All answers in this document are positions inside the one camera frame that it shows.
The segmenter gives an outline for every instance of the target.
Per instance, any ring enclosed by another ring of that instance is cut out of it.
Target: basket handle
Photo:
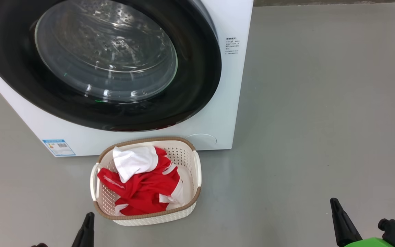
[[[100,171],[101,168],[102,166],[100,165],[100,163],[96,163],[91,171],[91,179],[89,181],[89,187],[91,188],[91,197],[93,201],[97,201],[98,198],[100,184],[96,183],[95,180],[97,179],[97,173]]]
[[[193,154],[194,154],[194,162],[196,163],[196,167],[197,167],[197,186],[200,187],[202,185],[202,172],[201,172],[201,159],[199,158],[199,154],[196,150],[193,150]]]

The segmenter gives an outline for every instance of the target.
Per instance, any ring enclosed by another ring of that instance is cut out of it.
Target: door glass
[[[110,0],[67,0],[39,19],[36,47],[48,68],[86,97],[131,102],[173,80],[177,54],[148,16]]]

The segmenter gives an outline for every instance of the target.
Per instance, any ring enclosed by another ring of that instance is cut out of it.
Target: washing machine
[[[0,93],[54,156],[232,148],[253,0],[0,0]]]

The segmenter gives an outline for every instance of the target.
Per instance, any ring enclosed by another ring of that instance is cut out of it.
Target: brown basket rim
[[[108,147],[107,149],[105,149],[99,156],[97,162],[101,163],[101,160],[104,158],[104,156],[111,150],[114,149],[114,147],[123,147],[123,146],[128,146],[128,145],[132,145],[132,144],[138,144],[138,143],[143,143],[143,142],[158,142],[158,141],[179,141],[179,142],[184,142],[185,144],[187,144],[188,146],[190,146],[191,150],[195,151],[196,148],[194,148],[193,144],[191,144],[191,142],[189,142],[188,140],[181,138],[181,137],[156,137],[156,138],[144,138],[144,139],[138,139],[138,140],[133,140],[133,141],[128,141],[128,142],[120,142],[117,144],[114,144],[110,147]],[[158,213],[152,213],[152,214],[141,214],[141,215],[132,215],[132,216],[111,216],[106,214],[105,212],[103,212],[103,210],[100,208],[100,205],[98,205],[97,201],[94,201],[94,207],[97,210],[97,212],[103,216],[106,219],[110,219],[110,220],[136,220],[136,219],[147,219],[147,218],[151,218],[151,217],[157,217],[157,216],[163,216],[166,214],[172,214],[172,213],[176,213],[182,210],[185,210],[189,207],[191,207],[194,203],[196,203],[196,201],[199,198],[199,195],[201,194],[201,187],[199,186],[196,190],[196,194],[194,194],[193,199],[187,203],[186,205],[180,207],[180,208],[175,208],[175,209],[170,209],[167,211],[163,211],[163,212],[158,212]]]

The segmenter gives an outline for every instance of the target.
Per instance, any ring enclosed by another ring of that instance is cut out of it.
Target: white plastic basket
[[[97,178],[97,173],[102,167],[116,172],[112,150],[119,147],[122,150],[129,150],[142,146],[156,146],[166,150],[167,156],[178,166],[183,181],[184,199],[188,203],[180,208],[174,208],[154,214],[142,214],[134,216],[116,216],[115,201],[117,194],[108,189]],[[188,216],[196,206],[196,200],[201,193],[201,161],[198,152],[193,144],[186,139],[179,137],[149,138],[130,142],[122,142],[108,147],[100,155],[97,164],[91,172],[91,196],[94,200],[94,207],[103,217],[113,220],[120,225],[152,225],[182,219]]]

